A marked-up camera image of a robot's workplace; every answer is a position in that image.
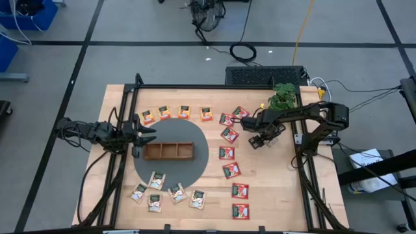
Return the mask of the black beam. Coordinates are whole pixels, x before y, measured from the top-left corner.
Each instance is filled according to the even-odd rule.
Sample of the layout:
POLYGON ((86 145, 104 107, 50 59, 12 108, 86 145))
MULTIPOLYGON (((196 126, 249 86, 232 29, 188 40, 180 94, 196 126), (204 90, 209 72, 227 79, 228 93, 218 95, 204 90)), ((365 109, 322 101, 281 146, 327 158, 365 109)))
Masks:
POLYGON ((338 175, 340 185, 416 168, 416 149, 338 175))

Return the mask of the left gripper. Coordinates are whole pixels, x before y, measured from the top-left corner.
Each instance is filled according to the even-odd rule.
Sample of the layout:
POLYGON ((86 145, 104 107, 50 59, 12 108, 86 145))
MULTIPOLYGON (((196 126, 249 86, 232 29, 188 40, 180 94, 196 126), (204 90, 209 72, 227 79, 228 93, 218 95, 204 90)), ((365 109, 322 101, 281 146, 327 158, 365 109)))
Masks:
POLYGON ((138 114, 134 114, 132 119, 125 123, 125 134, 131 143, 133 143, 132 147, 132 156, 134 158, 139 158, 139 146, 144 146, 150 143, 152 140, 156 139, 156 136, 147 136, 147 137, 140 137, 139 132, 142 134, 146 133, 154 133, 156 132, 155 129, 141 126, 140 118, 138 114))

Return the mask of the black cart leg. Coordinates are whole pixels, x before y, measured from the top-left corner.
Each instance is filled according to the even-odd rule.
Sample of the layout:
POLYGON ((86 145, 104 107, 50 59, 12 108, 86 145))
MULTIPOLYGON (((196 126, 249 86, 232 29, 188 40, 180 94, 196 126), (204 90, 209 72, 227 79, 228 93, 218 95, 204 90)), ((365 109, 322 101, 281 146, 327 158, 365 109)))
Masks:
POLYGON ((0 116, 11 115, 13 110, 10 107, 10 102, 5 100, 0 100, 0 116))

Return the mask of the blue plastic bin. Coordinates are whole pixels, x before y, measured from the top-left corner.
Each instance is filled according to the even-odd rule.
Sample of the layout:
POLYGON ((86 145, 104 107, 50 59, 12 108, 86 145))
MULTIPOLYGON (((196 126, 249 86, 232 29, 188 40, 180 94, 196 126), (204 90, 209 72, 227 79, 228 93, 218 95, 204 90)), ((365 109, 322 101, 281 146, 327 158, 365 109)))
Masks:
POLYGON ((6 72, 17 52, 17 45, 0 34, 0 72, 6 72))
POLYGON ((12 14, 0 14, 0 25, 6 29, 28 31, 46 31, 57 14, 58 7, 52 0, 34 0, 43 4, 44 9, 39 10, 34 16, 22 16, 16 14, 16 20, 12 14))

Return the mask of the black perforated computer case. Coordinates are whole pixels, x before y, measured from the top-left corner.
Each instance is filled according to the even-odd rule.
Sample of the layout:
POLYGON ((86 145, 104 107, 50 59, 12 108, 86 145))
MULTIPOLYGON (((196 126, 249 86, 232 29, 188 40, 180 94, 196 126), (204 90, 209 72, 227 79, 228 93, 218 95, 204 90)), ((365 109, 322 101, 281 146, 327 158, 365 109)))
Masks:
POLYGON ((303 66, 254 66, 226 68, 226 85, 275 86, 291 83, 306 86, 309 75, 303 66))

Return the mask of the green potted plant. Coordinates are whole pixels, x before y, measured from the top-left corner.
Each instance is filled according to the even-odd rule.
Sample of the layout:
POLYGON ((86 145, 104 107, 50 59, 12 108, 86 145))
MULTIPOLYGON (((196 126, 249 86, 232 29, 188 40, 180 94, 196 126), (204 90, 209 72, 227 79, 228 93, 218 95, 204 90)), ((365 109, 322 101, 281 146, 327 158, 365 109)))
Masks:
POLYGON ((273 88, 275 94, 268 99, 269 109, 284 111, 295 107, 295 87, 291 83, 278 83, 273 88))

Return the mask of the wooden three-compartment tray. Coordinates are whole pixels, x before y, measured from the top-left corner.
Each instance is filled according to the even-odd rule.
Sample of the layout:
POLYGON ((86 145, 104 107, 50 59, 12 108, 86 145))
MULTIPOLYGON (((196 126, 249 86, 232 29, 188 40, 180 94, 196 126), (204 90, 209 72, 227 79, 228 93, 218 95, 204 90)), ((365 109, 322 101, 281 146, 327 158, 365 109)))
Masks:
POLYGON ((193 161, 193 142, 163 142, 148 144, 143 147, 146 161, 193 161))

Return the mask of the white paper sheet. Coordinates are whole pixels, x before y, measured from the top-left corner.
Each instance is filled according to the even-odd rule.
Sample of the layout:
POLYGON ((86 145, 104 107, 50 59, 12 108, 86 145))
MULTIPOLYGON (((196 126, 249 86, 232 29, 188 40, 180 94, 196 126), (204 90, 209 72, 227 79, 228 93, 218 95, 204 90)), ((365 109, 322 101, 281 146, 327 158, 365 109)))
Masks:
MULTIPOLYGON (((368 166, 370 164, 378 163, 384 160, 377 149, 370 149, 361 153, 349 155, 350 162, 354 169, 368 166)), ((382 190, 390 185, 396 185, 397 180, 393 174, 382 175, 378 177, 364 179, 361 181, 347 184, 347 190, 352 194, 368 194, 382 190)))

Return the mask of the black floor fan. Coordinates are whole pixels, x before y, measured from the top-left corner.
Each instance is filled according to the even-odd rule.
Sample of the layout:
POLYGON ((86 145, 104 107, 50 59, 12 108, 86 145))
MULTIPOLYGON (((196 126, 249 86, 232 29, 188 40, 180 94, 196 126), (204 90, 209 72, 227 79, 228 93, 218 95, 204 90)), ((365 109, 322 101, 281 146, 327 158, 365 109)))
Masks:
POLYGON ((192 24, 204 32, 217 28, 226 14, 223 0, 191 0, 189 6, 192 24))

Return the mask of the black aluminium table frame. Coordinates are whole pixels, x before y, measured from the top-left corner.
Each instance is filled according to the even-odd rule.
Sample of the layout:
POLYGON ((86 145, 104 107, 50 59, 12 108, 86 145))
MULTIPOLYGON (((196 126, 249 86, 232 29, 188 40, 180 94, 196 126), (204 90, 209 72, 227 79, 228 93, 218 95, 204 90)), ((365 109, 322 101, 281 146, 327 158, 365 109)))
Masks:
POLYGON ((81 210, 74 215, 74 222, 87 217, 102 197, 106 180, 113 178, 118 165, 125 164, 120 186, 111 194, 95 225, 106 225, 116 229, 158 231, 169 225, 171 231, 217 232, 258 231, 309 231, 319 225, 317 204, 301 182, 300 174, 315 180, 315 192, 326 200, 326 208, 343 226, 348 225, 345 205, 339 186, 337 172, 332 161, 331 148, 320 146, 318 155, 304 163, 295 156, 294 134, 312 131, 318 123, 313 120, 291 123, 278 137, 272 147, 253 149, 248 143, 251 133, 241 130, 234 143, 237 162, 242 174, 235 182, 249 185, 250 218, 235 220, 231 216, 231 180, 224 177, 223 160, 218 158, 218 149, 225 144, 221 137, 224 129, 217 120, 203 122, 200 108, 211 107, 215 116, 233 111, 241 106, 254 111, 266 103, 274 94, 269 87, 236 87, 221 84, 143 84, 136 94, 124 84, 106 87, 100 120, 106 120, 113 108, 122 103, 135 112, 156 110, 168 106, 177 112, 179 106, 191 108, 190 122, 204 133, 209 147, 209 160, 201 177, 187 192, 202 190, 207 193, 204 208, 191 208, 188 201, 173 204, 169 196, 162 200, 162 211, 151 213, 146 202, 134 202, 130 194, 140 181, 135 170, 133 156, 110 156, 103 148, 92 146, 87 165, 90 169, 84 182, 81 210))

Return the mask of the grey metal base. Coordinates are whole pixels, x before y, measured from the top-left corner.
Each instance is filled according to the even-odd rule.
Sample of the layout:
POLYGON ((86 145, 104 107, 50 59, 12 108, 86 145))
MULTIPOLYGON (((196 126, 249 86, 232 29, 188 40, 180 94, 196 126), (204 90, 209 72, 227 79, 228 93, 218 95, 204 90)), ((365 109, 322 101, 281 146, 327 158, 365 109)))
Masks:
POLYGON ((0 72, 0 81, 21 81, 29 82, 29 76, 26 73, 3 73, 0 72))

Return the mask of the black bundle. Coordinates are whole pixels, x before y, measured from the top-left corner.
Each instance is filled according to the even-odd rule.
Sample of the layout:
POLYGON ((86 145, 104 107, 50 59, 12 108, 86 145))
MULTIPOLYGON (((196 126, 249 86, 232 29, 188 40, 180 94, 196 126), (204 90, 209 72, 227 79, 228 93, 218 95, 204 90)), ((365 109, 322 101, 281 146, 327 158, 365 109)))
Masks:
POLYGON ((17 0, 16 11, 22 16, 34 16, 44 9, 42 0, 17 0))

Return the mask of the round grey mat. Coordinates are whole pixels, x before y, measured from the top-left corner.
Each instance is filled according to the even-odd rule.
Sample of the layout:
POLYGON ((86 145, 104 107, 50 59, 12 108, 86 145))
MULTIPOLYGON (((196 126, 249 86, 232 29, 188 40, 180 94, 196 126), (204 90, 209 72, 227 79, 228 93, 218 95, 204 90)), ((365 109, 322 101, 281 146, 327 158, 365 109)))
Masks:
POLYGON ((181 183, 183 188, 190 187, 203 174, 208 160, 209 147, 203 131, 194 123, 177 118, 170 118, 157 122, 151 126, 156 132, 143 134, 143 137, 155 137, 156 143, 187 143, 194 144, 194 159, 189 161, 147 161, 143 152, 134 159, 134 166, 138 176, 148 183, 152 172, 160 172, 166 175, 163 190, 166 191, 172 185, 181 183))

